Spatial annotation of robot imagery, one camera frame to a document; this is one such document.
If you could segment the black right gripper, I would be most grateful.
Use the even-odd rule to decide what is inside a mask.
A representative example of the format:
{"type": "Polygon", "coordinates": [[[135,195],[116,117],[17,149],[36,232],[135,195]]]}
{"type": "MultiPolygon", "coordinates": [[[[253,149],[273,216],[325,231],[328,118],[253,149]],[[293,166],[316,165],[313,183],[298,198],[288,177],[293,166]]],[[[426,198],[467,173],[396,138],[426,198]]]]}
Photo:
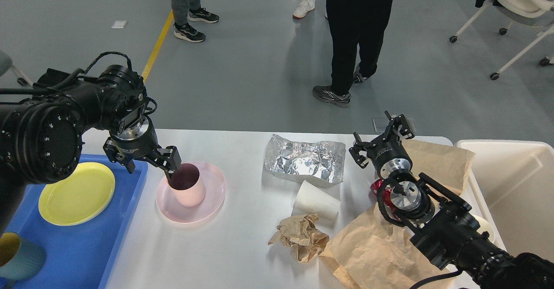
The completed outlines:
{"type": "Polygon", "coordinates": [[[376,139],[362,141],[357,132],[353,132],[354,143],[348,150],[355,163],[365,169],[370,161],[379,178],[385,180],[397,170],[411,171],[413,162],[405,150],[402,141],[415,137],[404,114],[392,116],[384,111],[388,125],[376,139]]]}

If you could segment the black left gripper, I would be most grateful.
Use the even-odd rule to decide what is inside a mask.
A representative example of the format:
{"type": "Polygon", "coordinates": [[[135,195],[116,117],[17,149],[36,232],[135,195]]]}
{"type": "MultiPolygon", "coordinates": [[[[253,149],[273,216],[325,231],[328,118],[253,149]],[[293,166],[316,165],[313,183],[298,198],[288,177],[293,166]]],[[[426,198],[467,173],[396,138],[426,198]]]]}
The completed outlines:
{"type": "Polygon", "coordinates": [[[120,135],[110,135],[103,144],[103,151],[111,163],[119,163],[133,174],[133,159],[144,160],[162,169],[167,179],[172,179],[182,160],[176,146],[160,148],[154,125],[149,116],[143,116],[120,135]]]}

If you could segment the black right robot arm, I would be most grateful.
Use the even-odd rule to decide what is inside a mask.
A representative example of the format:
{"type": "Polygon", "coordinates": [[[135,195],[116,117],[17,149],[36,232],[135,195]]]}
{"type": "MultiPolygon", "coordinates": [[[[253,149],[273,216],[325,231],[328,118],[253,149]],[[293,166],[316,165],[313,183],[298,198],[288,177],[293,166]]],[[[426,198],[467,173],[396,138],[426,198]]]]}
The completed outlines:
{"type": "Polygon", "coordinates": [[[362,141],[354,133],[349,153],[363,169],[372,163],[382,181],[376,197],[384,220],[409,228],[410,242],[438,269],[457,268],[413,288],[467,273],[481,289],[551,289],[552,262],[530,252],[511,256],[490,241],[489,233],[477,232],[480,225],[468,202],[425,173],[414,177],[413,162],[402,144],[414,137],[409,122],[403,114],[387,118],[384,132],[372,141],[362,141]]]}

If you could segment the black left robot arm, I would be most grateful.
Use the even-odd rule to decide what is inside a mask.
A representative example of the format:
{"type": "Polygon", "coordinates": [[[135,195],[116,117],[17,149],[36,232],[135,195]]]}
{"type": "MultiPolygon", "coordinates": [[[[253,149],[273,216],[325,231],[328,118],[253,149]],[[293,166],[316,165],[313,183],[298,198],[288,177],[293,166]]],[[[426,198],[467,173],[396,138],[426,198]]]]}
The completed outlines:
{"type": "Polygon", "coordinates": [[[67,179],[83,151],[83,134],[108,131],[103,151],[112,163],[132,174],[135,161],[162,169],[171,179],[182,159],[176,146],[162,147],[150,115],[155,101],[144,78],[126,65],[110,65],[97,77],[86,69],[71,73],[49,69],[28,89],[2,88],[6,95],[24,95],[0,107],[1,232],[20,206],[26,186],[67,179]]]}

